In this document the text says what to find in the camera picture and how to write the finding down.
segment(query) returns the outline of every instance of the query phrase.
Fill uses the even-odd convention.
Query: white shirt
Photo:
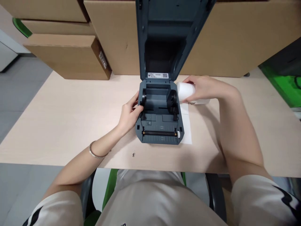
[[[231,199],[237,225],[294,225],[297,222],[298,200],[265,177],[239,178],[233,185]],[[82,226],[79,196],[73,191],[62,191],[45,198],[26,225]],[[96,223],[99,225],[226,224],[183,185],[179,173],[119,170],[115,191]]]

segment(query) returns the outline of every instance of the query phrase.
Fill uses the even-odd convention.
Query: light wood table
[[[249,78],[217,79],[241,91],[267,171],[301,177],[301,123],[261,71],[256,68]],[[0,145],[0,162],[66,165],[117,125],[122,104],[140,82],[139,76],[127,75],[109,81],[64,80],[53,72]],[[218,101],[190,105],[189,117],[192,145],[144,144],[133,129],[100,167],[227,173],[218,143]]]

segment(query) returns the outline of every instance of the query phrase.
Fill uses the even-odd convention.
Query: white label roll
[[[177,83],[177,90],[178,90],[178,98],[179,101],[185,100],[187,97],[190,97],[192,94],[195,93],[195,86],[190,83]],[[191,103],[196,104],[196,105],[203,105],[203,104],[208,104],[210,100],[194,100],[191,101]]]

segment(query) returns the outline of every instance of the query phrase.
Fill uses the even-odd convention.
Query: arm
[[[106,155],[115,144],[130,131],[143,110],[137,103],[138,92],[132,99],[122,106],[121,116],[118,125],[102,138],[95,141],[91,147],[92,152],[97,156]],[[43,199],[59,191],[75,191],[78,195],[81,192],[82,182],[87,179],[99,166],[103,158],[95,158],[89,153],[89,147],[75,156],[54,179]]]
[[[183,82],[196,86],[196,92],[185,102],[213,98],[219,101],[220,139],[232,184],[250,174],[272,179],[264,168],[260,145],[239,91],[208,76],[189,76]]]

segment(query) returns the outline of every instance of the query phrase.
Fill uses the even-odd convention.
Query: forearm
[[[219,99],[220,138],[226,157],[263,166],[259,142],[239,92]]]
[[[269,177],[264,169],[261,148],[246,112],[242,97],[235,88],[219,98],[220,139],[232,182],[246,174]]]
[[[115,144],[123,137],[123,132],[115,127],[92,145],[92,152],[97,156],[106,155]],[[75,156],[57,175],[52,182],[44,198],[60,190],[74,190],[80,193],[82,182],[87,179],[99,166],[103,158],[93,157],[89,153],[89,147]]]

